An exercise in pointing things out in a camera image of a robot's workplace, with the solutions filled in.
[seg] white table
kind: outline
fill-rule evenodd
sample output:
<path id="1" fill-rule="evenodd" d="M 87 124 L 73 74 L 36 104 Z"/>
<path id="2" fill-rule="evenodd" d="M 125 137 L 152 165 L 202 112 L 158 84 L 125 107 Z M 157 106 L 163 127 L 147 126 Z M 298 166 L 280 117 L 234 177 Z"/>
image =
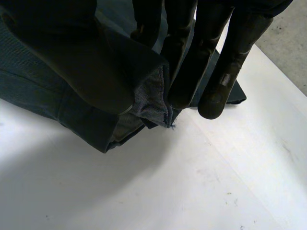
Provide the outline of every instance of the white table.
<path id="1" fill-rule="evenodd" d="M 248 100 L 102 154 L 0 101 L 1 230 L 306 230 L 307 98 L 254 47 Z"/>

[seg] glove finger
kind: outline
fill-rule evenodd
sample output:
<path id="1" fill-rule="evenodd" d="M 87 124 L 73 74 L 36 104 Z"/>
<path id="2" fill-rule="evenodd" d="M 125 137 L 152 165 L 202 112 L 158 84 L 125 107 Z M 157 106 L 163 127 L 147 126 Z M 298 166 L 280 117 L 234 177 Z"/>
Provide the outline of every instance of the glove finger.
<path id="1" fill-rule="evenodd" d="M 131 39 L 152 48 L 157 41 L 162 12 L 162 0 L 132 0 L 137 29 Z"/>
<path id="2" fill-rule="evenodd" d="M 197 0 L 165 0 L 168 31 L 161 55 L 169 62 L 171 82 L 187 45 L 196 5 Z"/>
<path id="3" fill-rule="evenodd" d="M 232 10 L 222 4 L 198 3 L 194 37 L 168 96 L 173 108 L 190 105 Z"/>
<path id="4" fill-rule="evenodd" d="M 198 104 L 201 116 L 215 119 L 222 113 L 253 44 L 272 21 L 263 15 L 234 10 L 220 58 Z"/>

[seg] garment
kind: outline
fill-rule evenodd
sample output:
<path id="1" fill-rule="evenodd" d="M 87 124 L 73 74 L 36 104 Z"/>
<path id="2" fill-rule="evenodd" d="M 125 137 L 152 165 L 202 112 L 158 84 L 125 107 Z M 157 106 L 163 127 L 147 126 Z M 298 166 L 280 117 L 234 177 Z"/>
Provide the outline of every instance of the garment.
<path id="1" fill-rule="evenodd" d="M 165 14 L 154 52 L 129 39 L 130 32 L 136 28 L 130 0 L 99 0 L 97 3 L 95 15 L 110 28 L 107 36 L 135 93 L 135 104 L 129 113 L 111 115 L 87 104 L 67 82 L 24 47 L 2 21 L 0 98 L 57 120 L 94 148 L 107 152 L 125 143 L 145 126 L 171 127 L 180 111 L 173 110 L 166 101 L 170 87 L 168 63 L 158 55 L 167 33 Z M 217 58 L 215 53 L 202 86 L 205 86 Z M 195 104 L 200 91 L 194 98 Z M 244 99 L 245 95 L 236 83 L 230 102 Z"/>

